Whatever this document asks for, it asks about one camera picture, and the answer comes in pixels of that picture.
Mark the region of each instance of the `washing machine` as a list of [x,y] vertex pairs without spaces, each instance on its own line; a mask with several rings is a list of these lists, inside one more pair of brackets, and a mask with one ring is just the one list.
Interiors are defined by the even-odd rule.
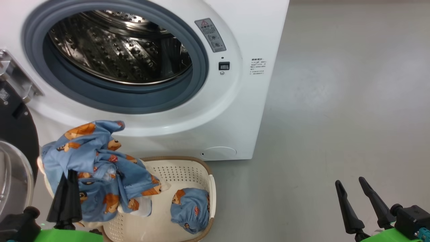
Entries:
[[0,75],[41,145],[122,120],[114,137],[135,157],[250,159],[288,3],[3,1]]

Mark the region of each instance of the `white plastic basket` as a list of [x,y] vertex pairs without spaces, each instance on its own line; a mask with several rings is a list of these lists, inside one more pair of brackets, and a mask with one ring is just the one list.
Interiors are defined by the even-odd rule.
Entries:
[[[216,210],[215,180],[209,166],[194,157],[160,156],[142,159],[155,176],[162,177],[172,186],[161,194],[152,196],[152,214],[139,217],[118,214],[103,225],[106,241],[113,242],[197,242],[212,227]],[[170,206],[177,190],[194,187],[205,189],[210,195],[210,218],[206,229],[190,234],[177,223],[170,221]]]

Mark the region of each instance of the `gray floor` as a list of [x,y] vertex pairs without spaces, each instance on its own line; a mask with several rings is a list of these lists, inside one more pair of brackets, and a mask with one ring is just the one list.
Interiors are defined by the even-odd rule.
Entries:
[[430,5],[306,2],[290,6],[254,158],[210,162],[205,242],[352,242],[337,179],[367,233],[377,218],[359,176],[388,206],[430,211]]

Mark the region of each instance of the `open washer door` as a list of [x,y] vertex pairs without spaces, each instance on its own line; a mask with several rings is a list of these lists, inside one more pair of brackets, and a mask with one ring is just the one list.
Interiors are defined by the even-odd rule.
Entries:
[[19,75],[8,71],[12,65],[0,61],[0,221],[31,204],[39,155],[33,118],[23,98],[6,81]]

